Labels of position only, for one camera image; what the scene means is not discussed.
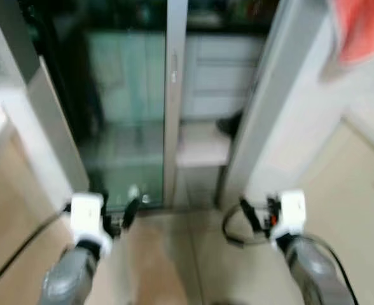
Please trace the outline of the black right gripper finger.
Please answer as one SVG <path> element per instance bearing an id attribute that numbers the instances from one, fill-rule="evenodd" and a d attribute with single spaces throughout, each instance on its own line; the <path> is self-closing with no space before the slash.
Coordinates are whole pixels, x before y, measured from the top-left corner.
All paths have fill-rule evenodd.
<path id="1" fill-rule="evenodd" d="M 246 220 L 250 224 L 252 232 L 258 233 L 261 230 L 259 218 L 256 213 L 256 209 L 251 206 L 245 198 L 239 198 L 240 211 L 245 215 Z"/>

